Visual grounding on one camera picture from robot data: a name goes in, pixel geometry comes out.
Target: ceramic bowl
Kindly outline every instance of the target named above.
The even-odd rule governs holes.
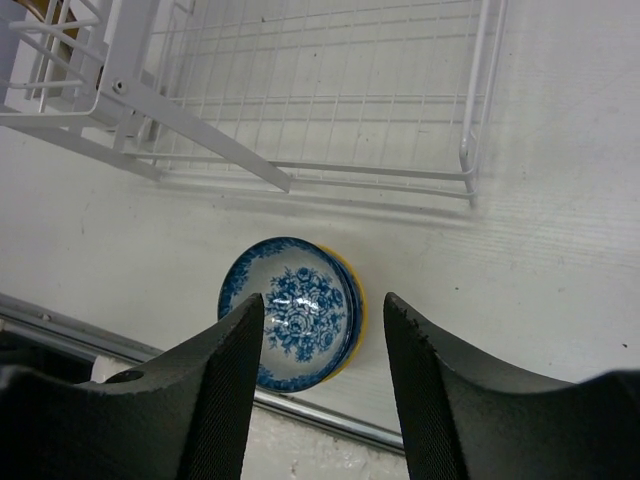
[[[358,277],[355,269],[336,251],[330,249],[329,247],[325,247],[323,245],[320,246],[325,252],[331,255],[334,260],[339,265],[340,269],[343,272],[343,275],[347,278],[347,283],[349,285],[349,289],[351,291],[351,295],[353,298],[353,304],[355,305],[355,315],[354,321],[351,330],[351,342],[347,347],[347,350],[342,357],[342,360],[335,368],[335,370],[326,378],[333,378],[342,370],[344,370],[347,365],[353,360],[353,358],[358,353],[360,349],[360,345],[362,344],[362,338],[364,337],[367,330],[367,299],[365,297],[364,288],[362,286],[362,282]]]
[[[337,254],[293,237],[264,240],[234,262],[222,284],[218,317],[262,294],[264,336],[258,386],[291,393],[348,363],[363,325],[363,300]]]

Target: floor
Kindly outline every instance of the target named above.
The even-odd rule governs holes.
[[[0,291],[166,349],[213,321],[247,246],[275,235],[327,244],[360,272],[374,313],[354,363],[302,396],[392,429],[380,317],[390,290],[541,374],[637,367],[639,28],[634,0],[510,2],[491,155],[464,218],[382,221],[166,191],[0,129]],[[406,478],[395,457],[260,417],[246,478],[264,465],[271,478]]]

